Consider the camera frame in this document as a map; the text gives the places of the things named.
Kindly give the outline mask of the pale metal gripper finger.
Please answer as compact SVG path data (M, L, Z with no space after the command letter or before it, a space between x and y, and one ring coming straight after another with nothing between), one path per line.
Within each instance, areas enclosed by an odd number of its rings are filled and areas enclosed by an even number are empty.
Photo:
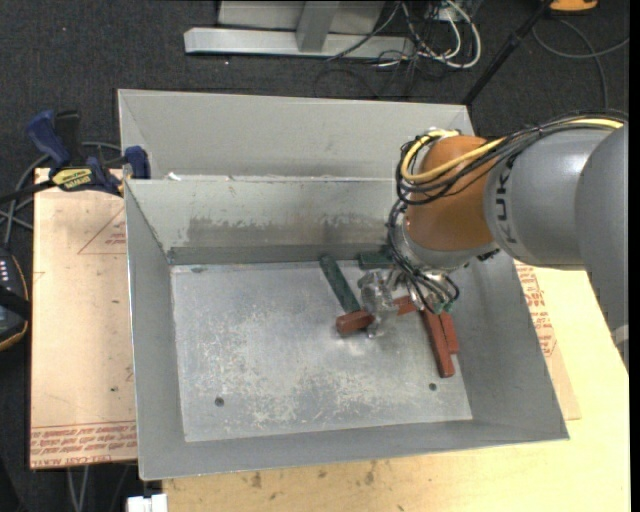
M387 303L387 290L382 272L366 272L359 280L358 287L363 308L376 314Z
M396 321L396 305L393 301L378 301L370 304L368 312L373 316L373 321L367 327L369 338L382 336Z

